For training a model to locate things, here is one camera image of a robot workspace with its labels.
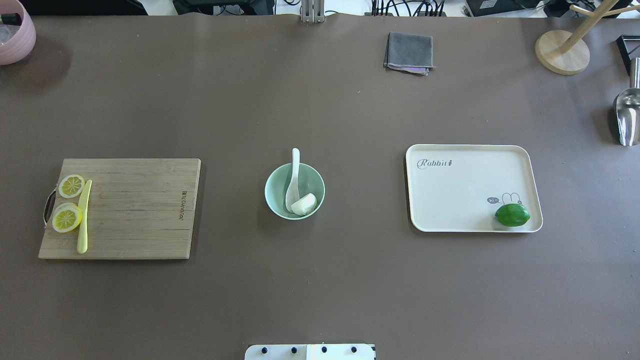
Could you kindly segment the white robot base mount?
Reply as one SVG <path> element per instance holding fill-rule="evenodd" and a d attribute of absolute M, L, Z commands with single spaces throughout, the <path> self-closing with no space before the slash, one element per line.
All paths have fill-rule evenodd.
<path fill-rule="evenodd" d="M 375 360 L 374 344 L 254 344 L 247 347 L 245 360 Z"/>

